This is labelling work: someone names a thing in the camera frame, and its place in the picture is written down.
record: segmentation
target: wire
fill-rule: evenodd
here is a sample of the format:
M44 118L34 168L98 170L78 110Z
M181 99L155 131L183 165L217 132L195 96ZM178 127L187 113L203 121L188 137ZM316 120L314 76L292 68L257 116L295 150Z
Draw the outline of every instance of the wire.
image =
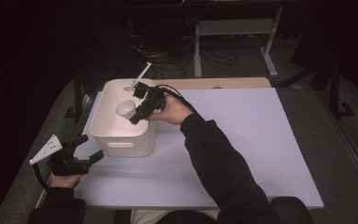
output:
M188 67L188 65L191 63L191 59L192 59L192 55L190 55L190 57L188 57L188 60L187 62L184 64L184 65L180 65L178 63L173 63L173 61L175 60L169 60L167 62L153 62L153 66L154 68L157 68L159 70L163 70L163 71L169 71L169 72L172 72L172 71L178 71L178 70L182 70L183 72L183 78L186 78L186 70L185 68ZM166 68L166 67L162 67L162 66L156 66L156 64L168 64L168 65L173 65L175 66L175 68Z
M147 50L141 50L141 49L137 49L136 47L134 47L134 46L130 46L132 49L136 49L138 52L140 52L140 53L142 53L142 54L144 54L144 55L146 55L147 54Z
M173 88L176 92L165 89L165 88L161 88L159 86L168 86L170 88ZM163 91L164 93L168 93L169 95L175 97L176 99L178 99L180 102L182 102L182 104L184 104L185 106L187 106L193 113L198 114L199 112L197 112L196 108L194 108L194 106L189 103L185 97L183 97L183 95L176 90L174 87L171 87L169 85L158 85L156 87L144 87L144 88L140 88L140 90L159 90L159 91Z
M253 53L258 50L261 46L263 46L266 41L262 41L260 44L257 44L253 47L250 51L244 53L237 53L236 51L242 47L245 43L245 39L243 38L242 41L234 48L229 51L225 50L206 50L205 52L200 53L201 58L210 66L217 67L217 68L228 68L232 65L238 64L238 55L246 55L249 53ZM220 38L220 45L222 47L226 47L226 44Z
M34 174L36 175L37 181L43 187L43 189L48 192L50 190L50 187L47 184L48 177L46 177L46 180L43 179L42 174L40 174L39 166L37 165L37 163L32 165L32 167L34 168Z
M153 76L150 77L150 76L149 76L150 72L147 71L146 74L145 74L145 77L149 77L150 79L154 79L154 77L155 77L155 75L156 75L156 68L153 67L153 64L152 64L150 67L153 69Z
M165 79L164 75L162 75L160 71L157 71L156 67L153 64L150 67L153 69L153 76L150 79L155 79L156 74L159 74L162 79Z
M131 37L138 37L138 39L141 41L141 48L144 47L144 40L139 35L131 35Z
M173 89L174 91L176 91L176 93L178 93L178 95L180 95L181 97L183 97L183 95L174 87L170 86L170 85L166 85L166 84L161 84L161 85L157 85L156 87L169 87L171 89Z

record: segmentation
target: plastic container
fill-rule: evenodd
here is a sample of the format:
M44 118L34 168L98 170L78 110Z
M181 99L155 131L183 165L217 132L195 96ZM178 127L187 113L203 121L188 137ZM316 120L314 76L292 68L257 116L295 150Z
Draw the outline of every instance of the plastic container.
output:
M133 97L133 91L125 88L133 79L115 79L107 82L98 102L89 132L103 148L103 152L112 157L146 157L154 148L156 122L140 120L133 125L129 120L116 114L117 106L133 100L138 106L143 100ZM140 82L154 87L153 80L141 78Z

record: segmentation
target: metal stand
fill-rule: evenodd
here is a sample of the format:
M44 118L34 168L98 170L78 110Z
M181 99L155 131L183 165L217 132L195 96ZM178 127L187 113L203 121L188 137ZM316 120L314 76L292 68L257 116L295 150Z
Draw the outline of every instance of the metal stand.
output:
M269 29L267 44L265 47L260 48L261 54L263 55L263 58L264 58L264 62L266 63L267 69L269 71L269 75L271 77L276 77L278 75L278 72L275 69L274 63L272 62L271 57L269 56L269 51L271 50L272 41L274 40L275 34L277 32L279 19L281 18L281 15L282 15L282 10L283 10L282 7L279 7L277 9L274 21L272 22L271 28Z
M260 48L264 62L271 77L278 75L269 51L274 40L283 7L278 7L273 19L227 20L227 21L199 21L196 24L196 49L194 53L195 77L202 77L200 63L201 35L255 35L268 34L266 46Z
M331 76L331 90L330 90L330 110L336 119L341 119L344 116L354 116L353 111L347 103L342 103L344 111L339 111L339 65L333 64L333 74Z
M74 86L75 86L75 106L69 107L68 110L66 110L66 113L63 117L65 119L75 119L74 122L78 122L82 114L82 99L81 99L82 92L81 92L81 83L79 80L78 72L76 72L75 74Z

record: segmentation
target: table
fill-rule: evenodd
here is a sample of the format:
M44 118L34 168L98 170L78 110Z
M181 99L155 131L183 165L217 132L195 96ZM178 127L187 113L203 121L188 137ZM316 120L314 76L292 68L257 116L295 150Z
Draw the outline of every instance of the table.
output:
M235 83L235 89L194 89L198 85L226 88L229 83ZM180 89L203 117L216 120L269 199L296 196L308 208L324 206L278 95L265 78L156 80L156 84ZM90 119L84 130L89 141L76 150L80 159L101 149L89 128ZM215 209L191 165L184 140L179 126L159 121L150 156L105 156L83 177L76 197L89 206L115 209Z

